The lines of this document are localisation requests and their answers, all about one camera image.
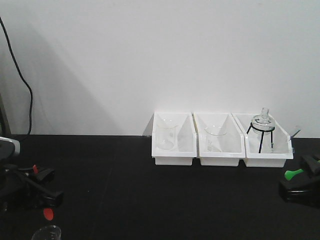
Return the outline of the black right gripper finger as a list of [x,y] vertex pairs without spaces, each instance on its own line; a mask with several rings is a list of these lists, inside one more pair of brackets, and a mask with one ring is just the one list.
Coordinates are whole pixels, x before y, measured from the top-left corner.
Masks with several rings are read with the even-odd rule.
[[309,179],[301,182],[280,181],[278,193],[285,202],[319,207],[320,179]]
[[316,155],[301,156],[299,165],[310,178],[320,176],[320,159]]

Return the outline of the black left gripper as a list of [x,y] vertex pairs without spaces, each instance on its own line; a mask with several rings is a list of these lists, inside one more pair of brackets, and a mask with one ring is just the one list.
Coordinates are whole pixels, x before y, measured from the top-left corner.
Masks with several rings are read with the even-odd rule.
[[0,211],[59,207],[64,192],[45,187],[54,178],[55,170],[52,168],[19,168],[14,164],[4,164],[0,169]]

